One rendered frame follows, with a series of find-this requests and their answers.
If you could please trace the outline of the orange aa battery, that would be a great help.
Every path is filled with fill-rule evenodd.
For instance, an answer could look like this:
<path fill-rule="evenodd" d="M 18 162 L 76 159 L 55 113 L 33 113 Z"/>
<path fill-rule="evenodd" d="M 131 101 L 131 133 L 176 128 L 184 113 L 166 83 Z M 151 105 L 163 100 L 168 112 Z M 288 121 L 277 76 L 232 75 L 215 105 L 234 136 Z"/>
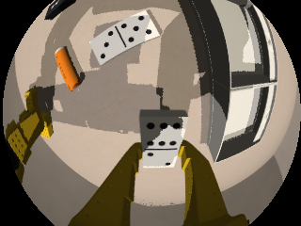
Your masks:
<path fill-rule="evenodd" d="M 55 51 L 55 59 L 68 89 L 73 91 L 78 88 L 81 81 L 73 68 L 65 46 L 61 46 Z"/>

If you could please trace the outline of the white domino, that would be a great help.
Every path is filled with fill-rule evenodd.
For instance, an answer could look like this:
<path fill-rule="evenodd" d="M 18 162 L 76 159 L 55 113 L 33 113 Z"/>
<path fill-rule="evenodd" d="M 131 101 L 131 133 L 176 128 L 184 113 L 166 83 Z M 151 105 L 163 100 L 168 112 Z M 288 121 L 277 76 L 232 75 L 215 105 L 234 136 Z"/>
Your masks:
<path fill-rule="evenodd" d="M 174 167 L 188 118 L 185 110 L 140 109 L 143 168 Z"/>
<path fill-rule="evenodd" d="M 159 37 L 149 14 L 144 10 L 112 25 L 89 43 L 102 66 L 128 50 Z"/>

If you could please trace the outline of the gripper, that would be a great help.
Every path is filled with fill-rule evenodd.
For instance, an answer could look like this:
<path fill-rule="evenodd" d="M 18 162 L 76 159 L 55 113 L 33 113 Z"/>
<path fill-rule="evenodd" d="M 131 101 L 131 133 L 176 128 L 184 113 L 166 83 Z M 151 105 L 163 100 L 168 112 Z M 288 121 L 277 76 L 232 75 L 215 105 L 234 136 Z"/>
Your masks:
<path fill-rule="evenodd" d="M 130 226 L 141 142 L 133 144 L 68 226 Z M 178 151 L 185 174 L 183 226 L 248 226 L 246 216 L 230 216 L 210 162 L 190 142 Z"/>

